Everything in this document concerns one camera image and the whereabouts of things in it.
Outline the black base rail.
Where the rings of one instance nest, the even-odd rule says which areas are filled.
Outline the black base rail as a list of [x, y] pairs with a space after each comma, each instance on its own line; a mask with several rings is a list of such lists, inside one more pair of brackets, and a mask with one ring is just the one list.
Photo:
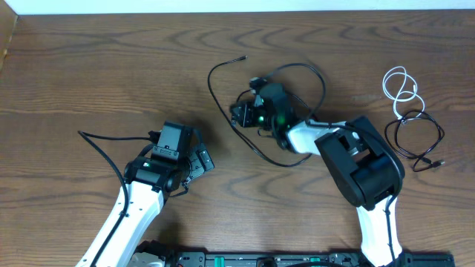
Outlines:
[[452, 254], [443, 252], [413, 253], [401, 248], [363, 246], [362, 250], [333, 250], [320, 252], [210, 252], [204, 249], [174, 247], [157, 241], [141, 243], [129, 266], [214, 267], [214, 258], [224, 257], [226, 267], [258, 266], [406, 266], [454, 267]]

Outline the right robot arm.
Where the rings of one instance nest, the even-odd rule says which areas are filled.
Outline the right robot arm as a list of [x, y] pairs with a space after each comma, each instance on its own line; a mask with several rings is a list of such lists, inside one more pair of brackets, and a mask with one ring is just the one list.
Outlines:
[[404, 168], [366, 116], [351, 122], [320, 122], [296, 111], [297, 96], [282, 84], [255, 77], [253, 99], [229, 107], [232, 125], [260, 128], [284, 150], [322, 158], [361, 228], [361, 252], [372, 266], [397, 266], [402, 247], [395, 224]]

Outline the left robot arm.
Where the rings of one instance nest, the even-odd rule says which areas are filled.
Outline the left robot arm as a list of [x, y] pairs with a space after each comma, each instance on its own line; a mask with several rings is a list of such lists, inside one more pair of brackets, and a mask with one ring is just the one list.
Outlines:
[[167, 200], [187, 194], [190, 182], [214, 169], [202, 133], [193, 127], [165, 122], [160, 131], [150, 131], [144, 139], [148, 144], [124, 171], [94, 143], [96, 134], [79, 135], [106, 160], [121, 184], [111, 213], [79, 266], [128, 265]]

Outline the cardboard panel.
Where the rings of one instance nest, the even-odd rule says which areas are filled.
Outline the cardboard panel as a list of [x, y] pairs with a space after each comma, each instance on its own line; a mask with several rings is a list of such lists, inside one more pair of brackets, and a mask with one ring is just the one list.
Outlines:
[[13, 38], [18, 15], [5, 0], [0, 0], [0, 68], [3, 68]]

